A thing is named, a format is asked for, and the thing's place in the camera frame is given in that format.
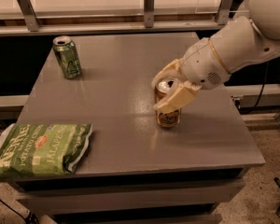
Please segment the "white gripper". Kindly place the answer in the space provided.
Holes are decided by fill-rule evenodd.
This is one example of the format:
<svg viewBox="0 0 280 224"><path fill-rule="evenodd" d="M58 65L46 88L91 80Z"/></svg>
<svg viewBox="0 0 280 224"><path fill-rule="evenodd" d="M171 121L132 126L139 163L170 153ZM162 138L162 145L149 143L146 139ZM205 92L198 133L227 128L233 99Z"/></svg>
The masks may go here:
<svg viewBox="0 0 280 224"><path fill-rule="evenodd" d="M164 114L174 112L191 103L202 87L212 90L228 81L230 76L211 39L203 38L189 47L181 60L171 61L152 79L152 88L162 78L176 79L169 92L153 108Z"/></svg>

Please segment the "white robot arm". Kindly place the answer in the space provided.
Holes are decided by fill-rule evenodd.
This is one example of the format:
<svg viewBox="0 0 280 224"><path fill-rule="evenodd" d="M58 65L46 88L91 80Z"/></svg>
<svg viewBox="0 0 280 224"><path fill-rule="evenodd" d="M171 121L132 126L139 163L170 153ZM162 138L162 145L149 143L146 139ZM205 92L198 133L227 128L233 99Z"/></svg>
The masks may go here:
<svg viewBox="0 0 280 224"><path fill-rule="evenodd" d="M171 113L191 103L198 90L211 90L231 74L253 64L280 57L280 0L248 0L248 16L237 16L217 33L189 47L152 80L175 83L154 109Z"/></svg>

